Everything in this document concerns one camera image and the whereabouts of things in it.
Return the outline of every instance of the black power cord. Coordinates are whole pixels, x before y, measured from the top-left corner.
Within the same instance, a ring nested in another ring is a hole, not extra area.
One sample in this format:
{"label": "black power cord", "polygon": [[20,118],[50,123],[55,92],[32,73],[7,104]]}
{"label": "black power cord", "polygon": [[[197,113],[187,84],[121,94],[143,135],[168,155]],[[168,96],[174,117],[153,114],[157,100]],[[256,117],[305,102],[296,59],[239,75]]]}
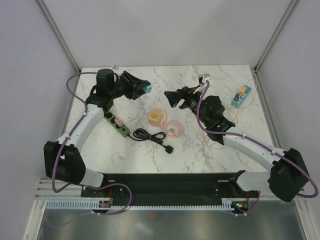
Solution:
{"label": "black power cord", "polygon": [[145,129],[143,128],[138,128],[137,130],[135,130],[133,132],[133,136],[135,138],[133,138],[132,136],[130,136],[130,134],[128,134],[128,137],[131,138],[132,140],[135,140],[137,142],[140,142],[140,141],[147,141],[147,140],[150,140],[152,142],[155,142],[159,145],[161,145],[162,147],[165,148],[165,151],[168,153],[168,154],[171,154],[173,151],[174,151],[174,148],[170,145],[163,145],[164,143],[164,139],[166,138],[166,133],[163,132],[163,131],[160,131],[156,134],[153,134],[151,135],[150,133],[148,133]]}

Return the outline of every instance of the gray floor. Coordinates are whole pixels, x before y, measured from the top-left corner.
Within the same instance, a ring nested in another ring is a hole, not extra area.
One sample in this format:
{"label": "gray floor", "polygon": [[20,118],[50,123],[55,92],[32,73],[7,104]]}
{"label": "gray floor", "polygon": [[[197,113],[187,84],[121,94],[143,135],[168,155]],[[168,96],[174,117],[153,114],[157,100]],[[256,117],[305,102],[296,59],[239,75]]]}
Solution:
{"label": "gray floor", "polygon": [[[39,240],[304,240],[294,204],[260,202],[248,216],[218,211],[130,210],[113,216],[87,215],[64,227],[42,223]],[[47,210],[61,224],[83,210]]]}

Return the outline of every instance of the marble table surface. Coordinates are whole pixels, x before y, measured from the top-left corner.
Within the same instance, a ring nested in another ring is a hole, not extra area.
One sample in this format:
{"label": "marble table surface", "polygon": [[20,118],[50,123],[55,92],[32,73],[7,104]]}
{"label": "marble table surface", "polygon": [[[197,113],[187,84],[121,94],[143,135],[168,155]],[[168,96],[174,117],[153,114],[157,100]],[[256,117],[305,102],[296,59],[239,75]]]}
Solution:
{"label": "marble table surface", "polygon": [[[97,72],[98,67],[86,67],[82,72]],[[111,112],[121,118],[133,133],[137,128],[144,128],[154,134],[161,129],[148,123],[151,109],[165,109],[168,120],[179,120],[185,127],[184,136],[178,139],[166,138],[165,145],[174,147],[168,154],[165,149],[151,141],[136,142],[123,138],[105,119],[92,131],[85,142],[81,155],[86,166],[103,173],[222,173],[247,170],[263,172],[258,163],[232,148],[224,147],[211,141],[199,128],[196,116],[189,110],[171,108],[164,91],[175,91],[183,86],[198,85],[198,75],[209,73],[213,85],[208,95],[220,96],[224,106],[231,103],[238,89],[252,79],[248,65],[206,65],[206,66],[137,66],[120,67],[119,71],[128,71],[134,76],[149,80],[152,91],[137,100],[128,100],[124,96],[114,101]],[[96,76],[82,75],[76,94],[83,99],[89,96],[96,84]],[[242,107],[251,103],[255,92],[254,81],[248,83],[252,92],[242,103]],[[75,99],[72,104],[67,130],[78,120],[84,106]],[[229,120],[232,113],[225,111]],[[258,94],[254,102],[238,111],[238,124],[248,134],[271,144],[264,113]]]}

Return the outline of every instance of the white wall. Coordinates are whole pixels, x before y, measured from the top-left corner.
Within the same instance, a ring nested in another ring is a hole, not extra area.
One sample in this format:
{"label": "white wall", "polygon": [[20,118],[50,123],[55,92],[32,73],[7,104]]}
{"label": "white wall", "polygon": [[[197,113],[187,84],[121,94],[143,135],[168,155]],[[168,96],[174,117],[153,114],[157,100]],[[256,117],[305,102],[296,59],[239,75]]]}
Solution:
{"label": "white wall", "polygon": [[[300,1],[260,76],[285,148],[302,153],[320,187],[320,1]],[[319,198],[312,200],[320,224]]]}
{"label": "white wall", "polygon": [[0,239],[22,239],[74,74],[33,0],[0,1]]}
{"label": "white wall", "polygon": [[255,65],[290,0],[44,0],[81,67]]}

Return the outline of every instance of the metal frame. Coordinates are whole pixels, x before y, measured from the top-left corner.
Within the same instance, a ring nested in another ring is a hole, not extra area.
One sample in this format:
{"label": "metal frame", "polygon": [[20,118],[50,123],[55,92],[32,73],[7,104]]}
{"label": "metal frame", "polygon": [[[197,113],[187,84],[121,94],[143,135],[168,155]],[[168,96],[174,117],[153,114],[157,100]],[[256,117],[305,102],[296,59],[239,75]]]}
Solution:
{"label": "metal frame", "polygon": [[255,68],[250,67],[250,70],[251,70],[252,77],[255,80],[256,91],[259,96],[259,100],[260,100],[260,103],[262,106],[262,110],[263,110],[264,117],[266,120],[266,125],[268,127],[272,143],[275,147],[281,148],[281,144],[280,144],[281,141],[279,139],[279,132],[277,130],[273,114],[270,110],[270,107],[269,107],[269,104],[268,104],[268,101],[266,98],[266,93],[264,91],[263,83],[261,82],[261,80],[259,78],[259,74],[256,72]]}
{"label": "metal frame", "polygon": [[291,2],[289,3],[288,7],[286,8],[286,10],[284,11],[284,14],[282,15],[278,25],[276,26],[270,40],[268,41],[268,43],[266,44],[262,55],[260,56],[258,62],[255,65],[255,69],[259,70],[261,68],[261,65],[264,63],[267,55],[269,54],[269,51],[271,50],[271,48],[273,47],[273,45],[275,44],[277,38],[279,37],[279,34],[281,33],[282,29],[284,28],[286,22],[288,21],[289,17],[291,16],[291,14],[293,13],[293,11],[295,10],[298,2],[300,0],[291,0]]}
{"label": "metal frame", "polygon": [[[64,181],[55,181],[55,186],[57,189],[62,188],[66,183]],[[36,191],[35,200],[51,200],[51,199],[64,199],[64,200],[81,200],[83,199],[81,195],[82,188],[80,186],[76,185],[70,185],[63,191],[61,191],[59,194],[55,193],[52,190],[51,180],[50,179],[44,179],[40,180],[38,189]]]}
{"label": "metal frame", "polygon": [[313,214],[310,203],[305,199],[300,199],[295,202],[302,228],[307,240],[320,240],[319,228]]}
{"label": "metal frame", "polygon": [[73,57],[65,39],[63,38],[55,20],[53,19],[50,11],[47,8],[47,5],[44,3],[43,0],[34,0],[36,5],[40,8],[45,20],[47,21],[49,27],[51,28],[54,36],[56,37],[56,39],[58,40],[60,46],[62,47],[64,53],[66,54],[67,58],[69,59],[70,63],[72,64],[74,70],[79,73],[80,72],[80,68],[75,60],[75,58]]}

